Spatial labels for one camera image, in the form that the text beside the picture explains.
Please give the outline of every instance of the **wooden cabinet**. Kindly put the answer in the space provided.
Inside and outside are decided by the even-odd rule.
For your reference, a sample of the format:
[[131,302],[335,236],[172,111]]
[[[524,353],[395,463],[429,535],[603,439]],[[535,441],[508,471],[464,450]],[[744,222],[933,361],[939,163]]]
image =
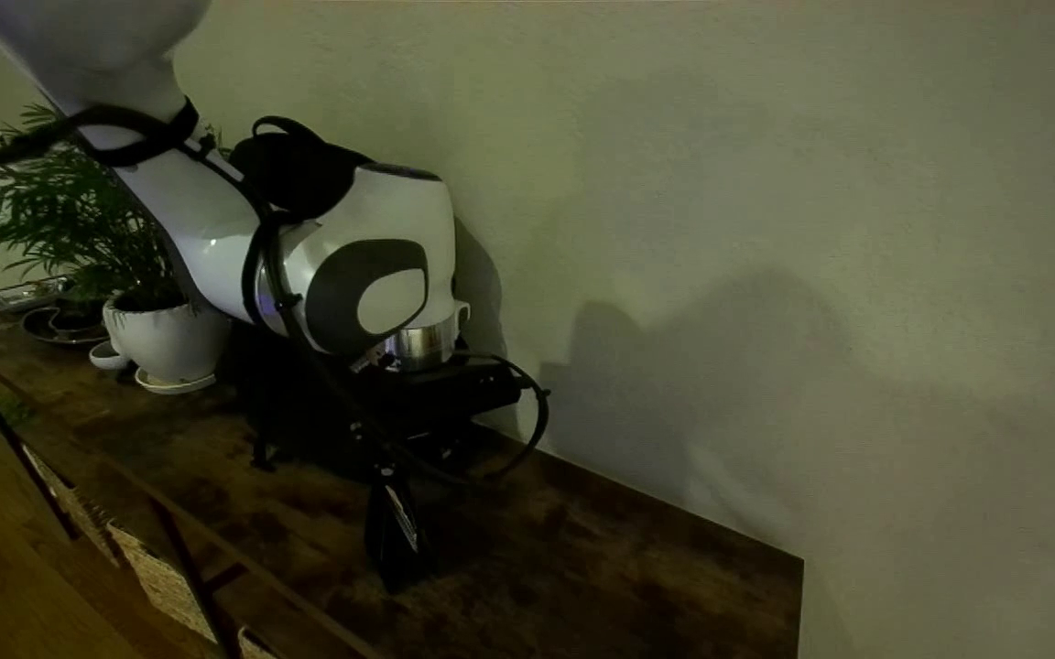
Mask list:
[[[88,499],[123,484],[180,522],[203,576],[241,572],[222,610],[252,599],[238,589],[276,596],[238,617],[291,656],[795,656],[795,555],[546,455],[495,491],[426,499],[436,572],[384,591],[364,551],[368,491],[304,463],[252,467],[222,388],[154,399],[11,321],[0,382],[55,427],[36,439],[55,467],[109,471],[82,484]],[[298,639],[291,617],[335,639]]]

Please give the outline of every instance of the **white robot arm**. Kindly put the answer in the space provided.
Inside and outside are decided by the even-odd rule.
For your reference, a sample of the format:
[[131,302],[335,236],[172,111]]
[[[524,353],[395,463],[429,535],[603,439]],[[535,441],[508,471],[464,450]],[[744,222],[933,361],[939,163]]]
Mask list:
[[[0,42],[64,111],[122,107],[175,119],[186,107],[170,51],[199,24],[205,0],[0,0]],[[123,150],[147,134],[88,123],[94,150]],[[279,236],[283,277],[298,291],[298,317],[318,351],[355,358],[387,345],[410,367],[443,361],[457,335],[456,209],[436,175],[370,162],[337,163],[346,196],[304,216]],[[183,150],[119,168],[127,189],[166,225],[189,286],[236,317],[260,317],[286,333],[265,262],[244,255],[260,209],[222,152],[205,163]]]
[[[426,562],[408,474],[475,484],[456,461],[490,439],[473,416],[533,388],[540,425],[489,478],[508,471],[541,439],[546,390],[504,358],[452,353],[456,209],[436,175],[373,163],[283,118],[230,156],[211,150],[170,58],[203,9],[205,0],[0,0],[0,42],[67,114],[16,146],[78,128],[166,230],[186,286],[269,330],[244,382],[276,399],[248,399],[291,419],[330,411],[304,425],[299,450],[370,478],[368,550],[401,589]],[[304,369],[279,372],[293,345]]]

